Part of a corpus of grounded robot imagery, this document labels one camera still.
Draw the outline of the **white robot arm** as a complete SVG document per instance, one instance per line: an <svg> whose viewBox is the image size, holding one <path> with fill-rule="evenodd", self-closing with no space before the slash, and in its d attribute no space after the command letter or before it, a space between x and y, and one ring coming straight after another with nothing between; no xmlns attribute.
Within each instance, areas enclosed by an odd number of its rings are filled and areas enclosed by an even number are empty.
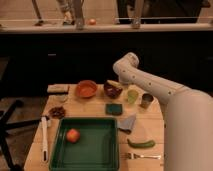
<svg viewBox="0 0 213 171"><path fill-rule="evenodd" d="M164 114L164 171L213 171L213 98L138 69L129 52L113 64L119 81L154 96Z"/></svg>

